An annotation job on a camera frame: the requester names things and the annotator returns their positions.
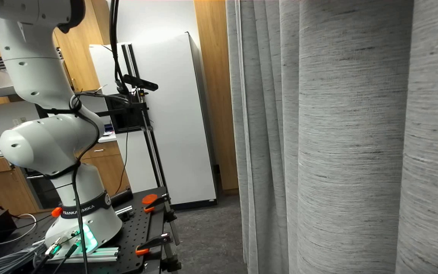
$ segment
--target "black table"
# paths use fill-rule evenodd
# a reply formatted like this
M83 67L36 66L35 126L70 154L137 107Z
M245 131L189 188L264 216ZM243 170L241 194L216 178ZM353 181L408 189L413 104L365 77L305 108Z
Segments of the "black table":
M133 194L133 199L115 207L115 210L132 206L135 214L134 216L123 223L123 229L115 238L105 244L106 247L120 246L120 253L116 262L94 262L88 263L89 272L91 274L160 274L160 260L162 259L163 247L158 246L150 248L150 252L143 257L137 257L134 253L137 245L146 242L148 239L163 234L163 224L165 222L165 206L163 204L155 207L152 213L143 212L143 204L141 200L148 194L157 194L158 197L165 194L165 187L149 189ZM48 213L38 213L35 217L38 219L47 216ZM143 226L143 223L148 223L148 227ZM17 226L31 223L32 220L21 219L17 221ZM0 246L0 257L19 251L30 246L32 243L41 240L45 236L45 232L52 225L54 219L47 218L38 222L38 227L33 232L26 235L16 243ZM10 238L15 238L26 230L18 229ZM53 272L56 264L47 264L42 269L41 273ZM60 273L81 274L84 272L82 263L64 264Z

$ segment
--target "gray curtain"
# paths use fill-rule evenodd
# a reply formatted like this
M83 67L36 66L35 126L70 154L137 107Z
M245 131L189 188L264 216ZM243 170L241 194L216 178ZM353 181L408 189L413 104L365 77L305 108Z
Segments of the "gray curtain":
M438 274L438 0L226 1L250 274Z

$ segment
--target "white refrigerator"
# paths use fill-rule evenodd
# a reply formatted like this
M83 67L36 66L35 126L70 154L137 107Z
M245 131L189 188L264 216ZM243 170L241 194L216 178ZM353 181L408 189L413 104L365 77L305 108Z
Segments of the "white refrigerator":
M184 207L216 203L214 156L197 47L188 33L131 44L140 78L159 87L146 95L146 103L171 203ZM90 45L90 53L103 93L116 94L109 48ZM125 74L120 45L118 56ZM129 132L127 153L126 133L116 136L123 161L127 154L126 172L132 191L157 187L143 132Z

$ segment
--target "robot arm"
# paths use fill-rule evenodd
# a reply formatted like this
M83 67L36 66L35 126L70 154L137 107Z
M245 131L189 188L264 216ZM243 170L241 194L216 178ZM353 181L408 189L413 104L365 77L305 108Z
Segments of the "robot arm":
M29 121L3 132L0 149L15 165L49 176L63 203L63 213L47 231L45 243L78 230L72 172L74 153L102 136L99 117L82 106L69 113L73 91L52 41L54 28L67 32L85 14L84 0L0 0L0 53L17 94L61 114ZM111 239L122 226L105 192L98 170L78 167L75 179L87 240L87 253Z

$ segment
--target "oven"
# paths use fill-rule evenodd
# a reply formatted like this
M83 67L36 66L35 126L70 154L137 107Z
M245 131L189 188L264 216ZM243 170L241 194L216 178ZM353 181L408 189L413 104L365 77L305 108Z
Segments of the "oven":
M54 209L59 206L59 194L49 179L36 170L21 168L21 171L40 209Z

